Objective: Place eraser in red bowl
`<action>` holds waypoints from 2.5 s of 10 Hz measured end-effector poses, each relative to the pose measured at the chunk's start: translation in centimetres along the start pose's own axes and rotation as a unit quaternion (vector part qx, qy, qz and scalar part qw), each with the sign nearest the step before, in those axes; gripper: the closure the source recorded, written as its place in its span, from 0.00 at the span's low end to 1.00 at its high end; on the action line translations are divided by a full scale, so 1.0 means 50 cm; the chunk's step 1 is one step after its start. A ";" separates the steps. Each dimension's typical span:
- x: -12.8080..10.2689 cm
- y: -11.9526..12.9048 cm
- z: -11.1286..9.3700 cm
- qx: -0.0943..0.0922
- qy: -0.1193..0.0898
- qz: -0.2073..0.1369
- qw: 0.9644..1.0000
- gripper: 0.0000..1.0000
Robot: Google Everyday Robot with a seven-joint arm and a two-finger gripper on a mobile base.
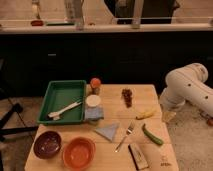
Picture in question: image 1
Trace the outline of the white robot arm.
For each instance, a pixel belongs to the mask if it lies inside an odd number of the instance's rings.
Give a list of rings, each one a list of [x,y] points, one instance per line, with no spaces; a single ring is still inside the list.
[[[185,101],[213,117],[213,88],[205,84],[208,70],[200,63],[192,63],[170,71],[166,77],[166,87],[159,102],[166,111],[182,107]]]

